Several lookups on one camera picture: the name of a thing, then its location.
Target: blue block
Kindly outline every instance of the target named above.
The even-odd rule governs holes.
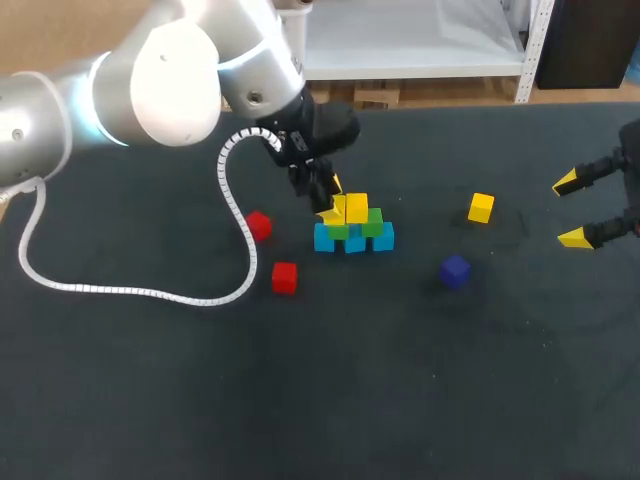
[[[440,280],[451,289],[458,289],[469,281],[471,265],[460,255],[455,255],[440,266]]]
[[[367,251],[367,239],[362,236],[362,225],[349,225],[349,239],[344,241],[345,253]]]
[[[384,232],[381,236],[373,239],[374,252],[390,252],[395,247],[396,234],[393,231],[391,222],[384,222]]]
[[[336,242],[329,238],[329,229],[322,223],[316,223],[313,231],[313,246],[316,252],[333,253]]]

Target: robotic arm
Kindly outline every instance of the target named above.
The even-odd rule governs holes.
[[[633,232],[640,237],[640,120],[620,130],[620,147],[613,154],[572,169],[553,186],[558,196],[592,187],[596,180],[614,174],[624,175],[627,208],[621,215],[600,223],[588,223],[558,237],[568,248],[598,249],[605,243]]]
[[[155,0],[112,52],[0,77],[0,192],[105,144],[198,143],[218,123],[221,95],[278,135],[282,151],[269,151],[296,194],[315,213],[331,210],[340,186],[326,156],[355,142],[359,123],[346,105],[315,104],[270,0]]]

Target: green block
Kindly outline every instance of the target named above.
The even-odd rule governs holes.
[[[384,233],[384,222],[382,220],[382,210],[380,208],[369,209],[369,221],[362,225],[362,236],[365,238],[376,238]]]
[[[348,240],[349,239],[349,225],[329,225],[329,238],[331,240]]]

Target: black mat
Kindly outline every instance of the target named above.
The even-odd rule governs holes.
[[[556,240],[621,212],[622,179],[566,199],[551,186],[639,116],[363,114],[335,164],[394,222],[397,251],[348,258],[313,253],[306,202],[259,142],[240,147],[231,185],[275,234],[249,294],[213,310],[35,285],[16,259],[33,198],[18,199],[0,228],[0,478],[638,478],[640,244]],[[49,185],[34,266],[191,296],[236,288],[246,247],[215,156],[241,125],[225,117],[192,149],[75,159]],[[476,191],[496,196],[488,227],[464,220]],[[454,253],[473,266],[457,293],[436,280]],[[271,293],[274,261],[298,263],[295,298]]]

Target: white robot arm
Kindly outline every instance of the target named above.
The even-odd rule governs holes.
[[[281,8],[310,0],[275,0]],[[323,157],[359,133],[344,106],[317,106],[270,0],[155,0],[124,42],[51,74],[0,77],[0,191],[49,179],[69,157],[115,143],[198,143],[215,128],[221,95],[275,131],[298,195],[315,212],[337,188]]]

